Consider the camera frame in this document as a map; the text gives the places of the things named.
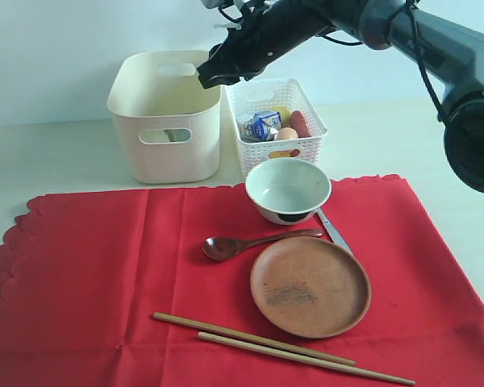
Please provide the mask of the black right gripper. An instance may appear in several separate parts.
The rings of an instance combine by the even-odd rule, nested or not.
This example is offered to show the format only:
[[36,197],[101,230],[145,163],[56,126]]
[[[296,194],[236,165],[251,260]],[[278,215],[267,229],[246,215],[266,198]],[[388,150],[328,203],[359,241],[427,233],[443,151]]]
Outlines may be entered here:
[[198,67],[204,89],[251,81],[273,61],[307,40],[305,7],[270,7],[245,15],[241,29],[230,28]]

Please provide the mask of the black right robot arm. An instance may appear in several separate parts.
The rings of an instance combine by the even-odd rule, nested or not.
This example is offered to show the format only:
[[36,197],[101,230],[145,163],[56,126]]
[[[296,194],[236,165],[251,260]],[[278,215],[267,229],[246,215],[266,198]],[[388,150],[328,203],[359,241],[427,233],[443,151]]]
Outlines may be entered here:
[[236,1],[240,12],[198,67],[206,89],[249,81],[308,39],[335,31],[374,50],[395,48],[424,81],[444,84],[434,98],[444,152],[467,186],[484,193],[484,34],[422,11],[415,1]]

